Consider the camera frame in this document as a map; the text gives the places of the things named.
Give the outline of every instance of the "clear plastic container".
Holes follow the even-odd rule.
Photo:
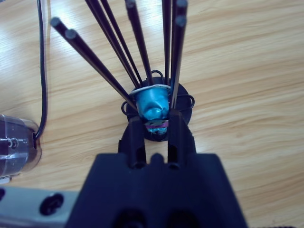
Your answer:
[[[41,149],[34,141],[38,126],[29,120],[0,115],[0,178],[33,169]]]

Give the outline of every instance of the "metal bar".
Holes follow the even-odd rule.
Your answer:
[[[64,24],[60,20],[59,24],[56,26],[56,24],[54,25],[52,23],[51,25],[55,29],[64,28]],[[77,34],[75,30],[65,30],[64,38],[126,100],[126,102],[128,102],[128,104],[132,108],[137,110],[132,99],[124,90],[124,88],[118,83],[118,81],[114,78],[111,72],[103,65],[103,63],[99,60],[96,54],[82,40],[82,38]]]
[[[101,27],[102,31],[105,33],[108,41],[110,42],[112,48],[114,49],[116,55],[118,56],[119,60],[121,61],[123,67],[125,68],[126,72],[128,73],[131,81],[133,82],[136,88],[140,88],[136,77],[128,63],[127,58],[124,55],[122,48],[105,16],[103,9],[101,8],[98,0],[85,0],[87,5],[89,6],[92,14],[94,15],[95,19],[97,20],[99,26]]]
[[[117,22],[116,22],[116,19],[115,19],[115,17],[114,17],[114,14],[113,14],[113,12],[112,12],[112,10],[111,10],[111,7],[110,7],[110,5],[109,5],[109,3],[108,3],[107,0],[101,0],[101,3],[102,3],[102,5],[104,6],[104,10],[105,10],[105,12],[107,13],[107,15],[108,15],[108,17],[109,17],[109,19],[110,19],[110,22],[111,22],[111,24],[112,24],[112,26],[113,26],[113,28],[114,28],[114,30],[115,30],[117,36],[118,36],[118,39],[119,39],[120,43],[122,44],[122,46],[123,46],[123,48],[124,48],[124,51],[125,51],[126,55],[127,55],[128,58],[129,58],[129,61],[130,61],[131,65],[132,65],[132,67],[133,67],[133,70],[134,70],[134,72],[135,72],[137,78],[138,78],[138,81],[139,81],[139,83],[141,84],[141,86],[143,87],[142,78],[141,78],[141,76],[140,76],[139,73],[138,73],[138,70],[137,70],[137,68],[136,68],[136,65],[135,65],[135,63],[134,63],[134,61],[133,61],[133,59],[132,59],[131,53],[130,53],[130,51],[129,51],[129,49],[128,49],[128,46],[127,46],[127,44],[126,44],[126,42],[125,42],[125,40],[124,40],[124,37],[123,37],[123,35],[122,35],[122,33],[121,33],[120,29],[119,29],[119,26],[118,26],[118,24],[117,24]]]
[[[65,37],[65,31],[67,30],[67,27],[62,23],[60,18],[52,18],[51,20],[51,26],[64,38]]]
[[[181,71],[181,55],[184,43],[187,19],[186,16],[177,16],[174,23],[173,63],[171,66],[171,108],[176,107],[177,92]]]
[[[173,64],[173,45],[174,45],[174,24],[176,17],[176,0],[172,0],[172,29],[171,29],[171,75],[172,75],[172,64]]]
[[[165,84],[169,84],[170,39],[171,39],[171,0],[162,0],[163,43],[165,53]]]
[[[4,186],[0,190],[5,193],[1,198],[0,227],[10,228],[64,228],[78,197],[75,191]]]
[[[135,0],[126,0],[125,1],[126,8],[128,11],[128,16],[133,28],[133,32],[136,38],[137,46],[139,49],[139,52],[142,57],[142,63],[148,78],[148,84],[151,86],[153,85],[153,78],[152,78],[152,73],[151,73],[151,68],[150,68],[150,63],[149,63],[149,58],[148,58],[148,53],[147,53],[147,48],[146,44],[144,42],[143,38],[143,30],[141,27],[141,22],[139,19],[137,7],[136,7],[136,1]]]
[[[177,0],[176,1],[176,16],[186,16],[188,8],[187,0]]]

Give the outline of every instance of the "black cable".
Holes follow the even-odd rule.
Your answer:
[[[39,49],[40,49],[40,77],[41,77],[41,91],[42,91],[42,113],[40,126],[37,133],[35,134],[35,140],[39,139],[43,133],[44,127],[47,122],[48,115],[48,91],[47,91],[47,80],[45,75],[45,63],[44,63],[44,34],[43,34],[43,19],[41,2],[37,0],[38,7],[38,18],[39,18]]]
[[[161,76],[161,81],[162,81],[162,83],[163,84],[165,84],[165,82],[164,82],[164,80],[163,80],[163,75],[162,75],[162,73],[159,71],[159,70],[153,70],[153,71],[151,71],[151,74],[153,74],[153,73],[157,73],[157,74],[159,74],[160,76]]]

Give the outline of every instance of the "wooden table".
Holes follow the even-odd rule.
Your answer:
[[[111,0],[142,75],[124,1]],[[43,0],[48,119],[39,165],[10,186],[79,190],[98,153],[117,152],[122,98],[54,31],[75,28],[117,80],[133,88],[82,0]],[[138,0],[152,69],[164,71],[160,0]],[[190,0],[180,82],[195,97],[198,152],[220,156],[251,227],[304,227],[304,2]],[[0,3],[0,112],[40,122],[35,0]],[[146,142],[148,158],[166,143]]]

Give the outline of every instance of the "rod tip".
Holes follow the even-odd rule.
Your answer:
[[[135,0],[126,0],[125,5],[127,8],[133,8],[136,5],[136,1]]]
[[[60,23],[61,23],[60,18],[54,17],[54,18],[52,18],[50,24],[51,24],[51,26],[56,27],[56,26],[59,25]]]
[[[188,6],[188,1],[187,0],[177,0],[176,5],[177,5],[177,7],[185,8]]]
[[[77,36],[77,32],[74,29],[68,29],[65,31],[65,36],[67,39],[74,39]]]
[[[175,19],[175,24],[180,27],[184,27],[187,23],[186,16],[177,16]]]

